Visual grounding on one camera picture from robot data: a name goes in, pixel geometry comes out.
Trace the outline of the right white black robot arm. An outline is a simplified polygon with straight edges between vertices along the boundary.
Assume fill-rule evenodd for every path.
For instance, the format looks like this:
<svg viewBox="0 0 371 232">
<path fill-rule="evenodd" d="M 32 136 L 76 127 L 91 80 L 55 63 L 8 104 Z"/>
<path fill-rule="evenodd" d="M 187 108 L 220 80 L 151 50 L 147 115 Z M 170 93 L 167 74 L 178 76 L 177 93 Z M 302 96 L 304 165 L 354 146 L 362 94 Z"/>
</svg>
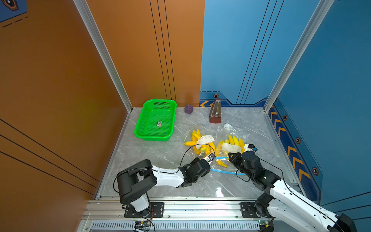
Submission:
<svg viewBox="0 0 371 232">
<path fill-rule="evenodd" d="M 270 170 L 263 168 L 254 151 L 229 153 L 229 161 L 263 191 L 255 201 L 257 214 L 277 218 L 299 232 L 355 232 L 354 221 L 347 215 L 326 210 Z"/>
</svg>

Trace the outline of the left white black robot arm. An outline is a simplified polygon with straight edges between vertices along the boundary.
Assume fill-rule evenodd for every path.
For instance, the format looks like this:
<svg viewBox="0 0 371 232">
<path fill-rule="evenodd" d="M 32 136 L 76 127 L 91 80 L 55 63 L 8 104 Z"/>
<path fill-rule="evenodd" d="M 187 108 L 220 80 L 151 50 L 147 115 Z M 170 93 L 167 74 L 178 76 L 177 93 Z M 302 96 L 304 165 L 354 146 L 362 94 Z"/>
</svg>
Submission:
<svg viewBox="0 0 371 232">
<path fill-rule="evenodd" d="M 204 158 L 196 157 L 190 164 L 176 169 L 164 169 L 145 159 L 119 172 L 113 188 L 119 194 L 122 206 L 127 206 L 127 211 L 132 210 L 140 218 L 161 217 L 159 207 L 152 208 L 147 192 L 153 187 L 189 187 L 211 171 L 213 160 L 215 155 L 211 154 Z"/>
</svg>

